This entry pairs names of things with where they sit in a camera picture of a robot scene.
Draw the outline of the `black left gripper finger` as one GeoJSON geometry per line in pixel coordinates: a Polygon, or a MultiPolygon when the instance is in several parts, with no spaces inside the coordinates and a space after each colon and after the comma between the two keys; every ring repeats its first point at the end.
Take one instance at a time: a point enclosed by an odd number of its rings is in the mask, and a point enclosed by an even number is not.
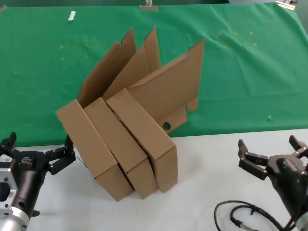
{"type": "Polygon", "coordinates": [[[56,175],[76,160],[74,145],[68,135],[64,147],[47,151],[45,155],[49,163],[48,171],[52,175],[56,175]]]}
{"type": "Polygon", "coordinates": [[[12,132],[8,138],[5,138],[0,143],[0,155],[13,156],[14,144],[17,136],[15,132],[12,132]]]}

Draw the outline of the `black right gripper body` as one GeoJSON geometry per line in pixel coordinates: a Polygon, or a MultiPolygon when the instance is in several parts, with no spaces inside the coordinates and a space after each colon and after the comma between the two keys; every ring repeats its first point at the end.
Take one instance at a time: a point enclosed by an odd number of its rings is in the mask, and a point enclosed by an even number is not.
{"type": "Polygon", "coordinates": [[[266,166],[273,188],[294,219],[308,211],[308,181],[304,179],[303,161],[292,155],[275,155],[266,166]]]}

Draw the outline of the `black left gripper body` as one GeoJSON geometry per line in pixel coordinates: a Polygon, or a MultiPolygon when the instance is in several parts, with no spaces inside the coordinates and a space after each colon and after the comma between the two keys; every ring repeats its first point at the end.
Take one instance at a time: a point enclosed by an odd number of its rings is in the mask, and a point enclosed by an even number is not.
{"type": "Polygon", "coordinates": [[[18,190],[13,201],[13,207],[31,216],[44,183],[49,162],[45,153],[38,151],[21,151],[14,157],[19,175],[17,178],[18,190]]]}

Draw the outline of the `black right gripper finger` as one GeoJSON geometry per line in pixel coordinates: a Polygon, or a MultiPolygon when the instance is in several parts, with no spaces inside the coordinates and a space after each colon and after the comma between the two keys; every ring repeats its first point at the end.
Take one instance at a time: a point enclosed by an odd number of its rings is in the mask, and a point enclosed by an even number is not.
{"type": "Polygon", "coordinates": [[[298,159],[308,157],[308,146],[304,142],[299,141],[294,135],[291,135],[289,137],[289,143],[294,149],[292,156],[298,159]]]}
{"type": "Polygon", "coordinates": [[[242,139],[238,141],[238,147],[239,167],[260,180],[264,180],[268,172],[261,166],[267,165],[268,157],[249,152],[242,139]]]}

